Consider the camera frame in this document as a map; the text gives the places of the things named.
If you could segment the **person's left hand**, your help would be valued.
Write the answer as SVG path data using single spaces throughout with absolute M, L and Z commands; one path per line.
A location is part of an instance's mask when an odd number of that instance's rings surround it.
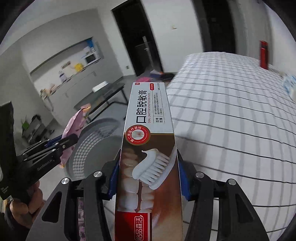
M 25 226 L 26 228 L 32 227 L 33 222 L 45 204 L 39 181 L 31 186 L 29 190 L 32 191 L 33 194 L 28 205 L 18 199 L 13 199 L 10 204 L 10 211 L 14 219 L 18 224 Z

